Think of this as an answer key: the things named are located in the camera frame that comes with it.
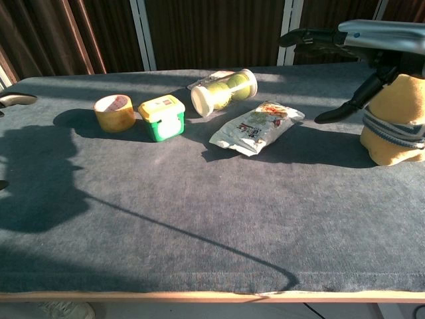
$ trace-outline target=wooden table edge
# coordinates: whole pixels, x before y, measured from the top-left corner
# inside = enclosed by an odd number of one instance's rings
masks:
[[[0,302],[38,302],[72,300],[86,302],[379,302],[425,303],[425,292],[361,291],[305,292],[290,291],[267,294],[231,292],[79,292],[43,291],[0,293]]]

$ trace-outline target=green container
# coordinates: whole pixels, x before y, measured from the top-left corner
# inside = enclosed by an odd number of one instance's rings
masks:
[[[185,129],[185,106],[172,95],[144,102],[138,110],[154,142],[182,134]]]

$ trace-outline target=tennis ball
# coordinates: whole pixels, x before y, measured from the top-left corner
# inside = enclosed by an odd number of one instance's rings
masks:
[[[228,79],[227,85],[229,88],[234,88],[235,86],[244,84],[245,82],[248,82],[248,81],[249,79],[243,74],[235,74]],[[250,92],[251,92],[250,85],[246,85],[244,88],[240,88],[236,92],[233,92],[232,98],[235,100],[245,100],[247,97],[249,97]]]
[[[214,98],[214,109],[221,110],[226,107],[232,98],[228,86],[223,82],[212,83],[207,86],[208,91],[212,94]]]

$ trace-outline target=snack bag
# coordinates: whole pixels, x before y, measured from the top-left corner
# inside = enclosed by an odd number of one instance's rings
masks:
[[[304,114],[275,102],[264,102],[255,110],[235,118],[215,132],[210,143],[231,148],[246,156],[260,153]]]

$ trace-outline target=yellow tape roll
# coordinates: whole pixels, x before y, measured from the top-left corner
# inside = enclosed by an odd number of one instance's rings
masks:
[[[126,95],[109,95],[94,104],[94,112],[105,132],[121,132],[135,123],[133,105]]]

